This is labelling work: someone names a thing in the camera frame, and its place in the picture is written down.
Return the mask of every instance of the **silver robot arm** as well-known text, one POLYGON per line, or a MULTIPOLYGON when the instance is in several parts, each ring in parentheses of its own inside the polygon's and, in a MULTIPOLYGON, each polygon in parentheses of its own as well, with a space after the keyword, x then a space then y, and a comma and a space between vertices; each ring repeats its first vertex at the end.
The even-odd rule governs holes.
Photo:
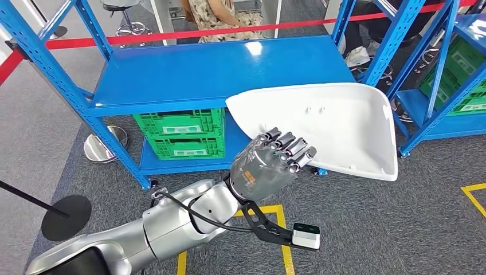
POLYGON ((279 191, 309 163, 316 150, 277 128, 259 135, 235 158, 230 177, 200 180, 177 192, 156 191, 159 203, 141 219, 117 228, 72 238, 35 258, 28 275, 129 275, 155 260, 166 260, 231 230, 254 233, 267 242, 319 249, 319 228, 296 223, 292 231, 269 220, 258 202, 279 191), (249 228, 232 227, 242 210, 249 228), (253 210, 258 221, 249 216, 253 210))

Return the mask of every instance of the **white plastic cover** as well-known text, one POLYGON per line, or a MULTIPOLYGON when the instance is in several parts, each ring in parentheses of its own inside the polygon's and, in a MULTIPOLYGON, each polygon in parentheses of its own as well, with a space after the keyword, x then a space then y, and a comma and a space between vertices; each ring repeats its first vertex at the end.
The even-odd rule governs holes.
POLYGON ((256 89, 226 100, 251 139, 278 127, 317 148, 310 165, 365 178, 396 180, 395 128, 387 97, 358 83, 256 89))

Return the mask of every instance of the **red rope barrier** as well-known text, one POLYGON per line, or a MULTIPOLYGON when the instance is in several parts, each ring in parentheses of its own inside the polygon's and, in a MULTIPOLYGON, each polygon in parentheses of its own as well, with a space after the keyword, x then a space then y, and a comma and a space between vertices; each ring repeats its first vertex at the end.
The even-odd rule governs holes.
POLYGON ((5 59, 2 65, 0 65, 0 85, 5 82, 22 60, 23 57, 17 50, 13 51, 12 54, 5 59))
MULTIPOLYGON (((461 0, 460 6, 472 6, 476 3, 476 0, 461 0)), ((428 13, 440 10, 444 4, 434 4, 422 7, 420 13, 428 13)), ((350 21, 362 21, 370 19, 386 18, 384 13, 374 13, 365 15, 355 15, 350 17, 350 21)), ((217 34, 228 34, 228 33, 241 33, 241 32, 256 32, 262 30, 273 30, 273 29, 287 29, 287 28, 299 28, 307 26, 322 25, 326 23, 334 23, 336 18, 333 19, 319 19, 310 21, 299 21, 299 22, 286 22, 280 24, 270 24, 261 26, 248 26, 248 27, 235 27, 227 29, 215 29, 215 30, 189 30, 185 32, 175 32, 175 33, 156 33, 151 35, 143 36, 113 36, 107 37, 108 43, 110 44, 130 44, 130 43, 142 43, 142 42, 153 42, 160 40, 171 40, 171 39, 181 39, 190 37, 201 37, 201 36, 213 36, 217 34)), ((63 39, 63 40, 52 40, 46 43, 46 47, 51 50, 55 49, 71 49, 71 48, 86 48, 96 46, 93 38, 73 38, 73 39, 63 39)), ((22 57, 17 52, 14 51, 7 60, 0 65, 0 85, 3 84, 4 80, 12 73, 15 67, 20 63, 22 57)))

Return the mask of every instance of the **green plastic crate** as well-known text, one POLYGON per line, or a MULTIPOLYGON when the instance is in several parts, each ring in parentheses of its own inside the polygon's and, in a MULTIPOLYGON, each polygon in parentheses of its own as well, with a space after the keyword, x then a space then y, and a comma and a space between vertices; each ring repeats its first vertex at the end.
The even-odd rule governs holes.
POLYGON ((197 139, 147 139, 160 160, 224 158, 225 139, 203 137, 197 139))
POLYGON ((454 107, 448 116, 470 115, 472 113, 486 113, 486 92, 482 95, 477 94, 476 98, 464 100, 461 104, 454 107))
MULTIPOLYGON (((486 57, 468 44, 466 40, 456 37, 449 47, 437 92, 437 99, 434 103, 435 109, 440 109, 485 60, 486 57)), ((432 69, 419 85, 420 91, 427 97, 431 94, 435 71, 435 68, 432 69)), ((477 106, 467 106, 471 105, 470 102, 473 100, 475 102, 473 105, 481 105, 478 102, 481 102, 485 92, 486 80, 479 84, 448 116, 482 112, 477 106)))
POLYGON ((223 108, 133 115, 147 138, 204 138, 221 136, 223 108))

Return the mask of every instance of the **black stanchion base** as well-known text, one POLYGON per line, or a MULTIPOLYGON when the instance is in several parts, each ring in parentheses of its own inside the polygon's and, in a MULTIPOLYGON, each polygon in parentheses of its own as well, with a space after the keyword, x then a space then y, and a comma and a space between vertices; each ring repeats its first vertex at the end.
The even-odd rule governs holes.
POLYGON ((50 36, 50 39, 51 40, 58 39, 58 38, 64 36, 64 34, 66 34, 67 32, 68 32, 68 28, 63 27, 63 26, 59 26, 59 27, 57 27, 56 31, 50 36))
POLYGON ((53 207, 68 214, 69 218, 64 218, 51 211, 45 214, 41 230, 44 237, 51 241, 64 241, 72 238, 84 228, 91 216, 89 199, 80 195, 60 199, 53 207))

